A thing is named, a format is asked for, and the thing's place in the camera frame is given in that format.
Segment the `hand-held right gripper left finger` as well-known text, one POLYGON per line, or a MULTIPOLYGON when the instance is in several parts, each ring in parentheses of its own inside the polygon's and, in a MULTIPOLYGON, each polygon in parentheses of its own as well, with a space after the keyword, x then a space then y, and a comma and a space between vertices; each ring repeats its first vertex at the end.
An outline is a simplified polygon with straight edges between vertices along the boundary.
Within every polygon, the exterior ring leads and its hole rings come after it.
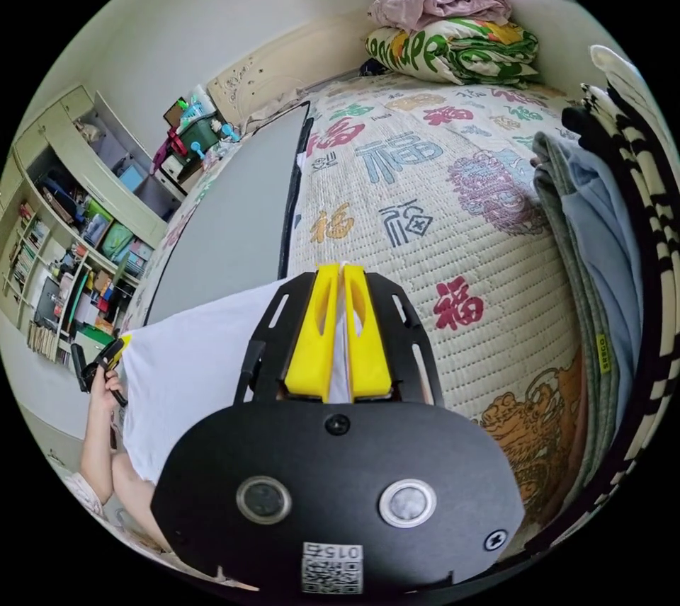
POLYGON ((285 388, 292 396, 327 400, 332 384, 339 264, 321 265, 313 277, 285 388))

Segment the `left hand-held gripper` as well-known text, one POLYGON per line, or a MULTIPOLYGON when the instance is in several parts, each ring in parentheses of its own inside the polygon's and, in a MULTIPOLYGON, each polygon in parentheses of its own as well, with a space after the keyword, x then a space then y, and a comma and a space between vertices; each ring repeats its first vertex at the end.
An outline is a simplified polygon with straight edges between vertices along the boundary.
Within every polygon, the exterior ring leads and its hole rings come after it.
POLYGON ((114 370, 117 367, 131 339, 131 333, 115 338, 90 362, 86 361, 84 350, 81 345, 79 346, 79 388, 82 392, 90 393, 97 367, 104 370, 114 370))

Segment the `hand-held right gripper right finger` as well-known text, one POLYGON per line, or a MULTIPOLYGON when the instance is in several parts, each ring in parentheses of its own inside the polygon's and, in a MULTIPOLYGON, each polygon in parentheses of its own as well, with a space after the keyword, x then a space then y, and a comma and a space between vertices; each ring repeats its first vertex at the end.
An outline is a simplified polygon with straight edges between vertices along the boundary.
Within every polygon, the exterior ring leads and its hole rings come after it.
POLYGON ((353 400, 383 399, 392 390, 367 275, 344 266, 349 392, 353 400))

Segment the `person's left hand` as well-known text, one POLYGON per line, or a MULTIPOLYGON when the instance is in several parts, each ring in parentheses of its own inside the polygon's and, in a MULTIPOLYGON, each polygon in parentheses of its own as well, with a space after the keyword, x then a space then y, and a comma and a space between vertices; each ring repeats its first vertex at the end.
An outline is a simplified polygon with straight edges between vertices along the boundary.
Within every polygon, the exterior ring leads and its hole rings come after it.
POLYGON ((115 370, 97 367, 90 391, 89 411, 95 416, 111 417, 118 401, 114 393, 122 394, 123 385, 115 370))

